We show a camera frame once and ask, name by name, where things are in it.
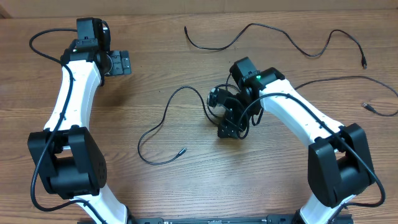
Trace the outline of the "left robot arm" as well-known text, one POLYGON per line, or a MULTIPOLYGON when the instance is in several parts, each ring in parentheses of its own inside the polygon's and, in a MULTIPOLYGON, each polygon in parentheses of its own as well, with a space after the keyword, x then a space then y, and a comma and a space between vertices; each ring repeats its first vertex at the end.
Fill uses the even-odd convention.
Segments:
POLYGON ((46 212, 77 204, 93 223, 135 223, 130 210, 107 185, 104 155, 89 132, 96 89, 105 77, 131 74, 127 51, 110 49, 106 21, 86 17, 76 21, 77 38, 57 60, 62 84, 50 119, 40 132, 30 133, 28 148, 35 164, 30 184, 34 206, 46 212), (40 179, 49 194, 66 202, 46 208, 35 196, 40 179))

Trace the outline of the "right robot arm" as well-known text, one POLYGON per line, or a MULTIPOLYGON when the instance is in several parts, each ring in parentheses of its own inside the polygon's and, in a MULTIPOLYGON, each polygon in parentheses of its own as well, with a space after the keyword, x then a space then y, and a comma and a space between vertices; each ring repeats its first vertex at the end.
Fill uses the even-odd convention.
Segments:
POLYGON ((247 57, 229 70, 238 86, 233 94, 215 87, 210 107, 225 109, 219 138, 243 139, 253 117, 267 111, 279 118, 308 149, 308 202, 293 215, 269 215, 268 223, 352 223, 342 209, 375 182, 369 144, 356 123, 345 126, 300 96, 276 68, 258 70, 247 57))

